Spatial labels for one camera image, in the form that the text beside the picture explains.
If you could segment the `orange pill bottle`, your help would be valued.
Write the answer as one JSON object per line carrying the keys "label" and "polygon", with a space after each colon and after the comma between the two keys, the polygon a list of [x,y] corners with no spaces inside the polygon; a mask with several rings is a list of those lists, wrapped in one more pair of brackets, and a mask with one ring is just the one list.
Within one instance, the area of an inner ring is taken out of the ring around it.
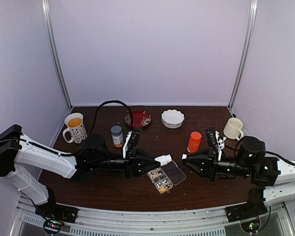
{"label": "orange pill bottle", "polygon": [[201,133],[194,131],[190,134],[189,143],[187,147],[187,151],[189,153],[195,153],[199,150],[200,144],[202,140]]}

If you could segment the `small white bottle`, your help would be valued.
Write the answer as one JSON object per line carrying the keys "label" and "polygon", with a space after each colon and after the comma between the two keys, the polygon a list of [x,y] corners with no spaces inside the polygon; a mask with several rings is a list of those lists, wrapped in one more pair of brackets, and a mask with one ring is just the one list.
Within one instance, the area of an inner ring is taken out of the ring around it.
{"label": "small white bottle", "polygon": [[162,167],[172,162],[172,157],[170,154],[166,154],[166,155],[158,156],[154,160],[159,162],[160,166]]}

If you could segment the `clear plastic pill organizer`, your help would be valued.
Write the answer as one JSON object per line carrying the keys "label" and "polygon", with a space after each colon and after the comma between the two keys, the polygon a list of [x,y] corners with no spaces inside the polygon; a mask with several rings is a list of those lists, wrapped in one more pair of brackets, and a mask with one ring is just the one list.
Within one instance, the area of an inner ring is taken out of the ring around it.
{"label": "clear plastic pill organizer", "polygon": [[185,173],[175,161],[149,171],[147,176],[160,194],[170,192],[186,179]]}

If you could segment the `grey capped supplement bottle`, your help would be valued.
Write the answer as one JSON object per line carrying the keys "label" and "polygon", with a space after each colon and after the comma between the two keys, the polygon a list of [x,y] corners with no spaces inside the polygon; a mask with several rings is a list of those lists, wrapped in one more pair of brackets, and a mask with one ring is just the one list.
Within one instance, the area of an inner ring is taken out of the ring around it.
{"label": "grey capped supplement bottle", "polygon": [[121,148],[124,143],[122,128],[118,125],[113,126],[111,128],[111,135],[112,135],[114,146],[117,148]]}

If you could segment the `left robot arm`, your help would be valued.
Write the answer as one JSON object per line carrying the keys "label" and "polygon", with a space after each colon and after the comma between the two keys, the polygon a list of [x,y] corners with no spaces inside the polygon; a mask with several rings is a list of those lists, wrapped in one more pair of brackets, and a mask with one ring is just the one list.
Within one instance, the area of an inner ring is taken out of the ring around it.
{"label": "left robot arm", "polygon": [[21,126],[14,124],[0,134],[0,177],[9,179],[50,218],[57,218],[61,208],[53,191],[35,180],[23,165],[82,181],[95,170],[121,170],[130,178],[170,163],[169,154],[154,156],[136,147],[141,133],[137,128],[128,132],[121,154],[108,151],[101,134],[91,134],[81,142],[80,151],[70,153],[34,141],[22,133]]}

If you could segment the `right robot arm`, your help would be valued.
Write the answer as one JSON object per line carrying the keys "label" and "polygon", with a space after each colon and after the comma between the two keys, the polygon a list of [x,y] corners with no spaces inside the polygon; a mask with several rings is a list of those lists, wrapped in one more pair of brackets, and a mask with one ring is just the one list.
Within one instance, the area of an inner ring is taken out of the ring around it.
{"label": "right robot arm", "polygon": [[184,154],[183,165],[210,181],[222,175],[250,178],[255,185],[247,202],[226,208],[229,216],[265,214],[271,205],[295,199],[295,162],[267,151],[263,141],[245,136],[233,148],[233,156],[224,154],[226,146],[221,140],[209,138],[207,142],[208,149]]}

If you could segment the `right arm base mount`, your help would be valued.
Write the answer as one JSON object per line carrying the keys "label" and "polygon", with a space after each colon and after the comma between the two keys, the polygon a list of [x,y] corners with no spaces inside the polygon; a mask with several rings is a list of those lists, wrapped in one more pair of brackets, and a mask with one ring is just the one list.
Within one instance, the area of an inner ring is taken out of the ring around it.
{"label": "right arm base mount", "polygon": [[[265,206],[264,187],[256,187],[249,190],[246,203],[228,206],[225,208],[228,222],[240,222],[241,229],[247,234],[260,232],[268,223],[271,215],[271,207]],[[261,215],[268,213],[268,219],[262,226]]]}

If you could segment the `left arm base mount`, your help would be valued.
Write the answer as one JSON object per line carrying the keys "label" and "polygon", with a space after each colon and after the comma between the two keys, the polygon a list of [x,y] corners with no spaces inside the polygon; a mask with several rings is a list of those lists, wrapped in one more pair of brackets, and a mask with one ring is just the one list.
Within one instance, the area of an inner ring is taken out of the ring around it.
{"label": "left arm base mount", "polygon": [[59,205],[54,199],[48,198],[47,202],[37,205],[34,202],[35,213],[44,219],[43,230],[48,236],[58,234],[65,223],[75,223],[78,209],[72,206]]}

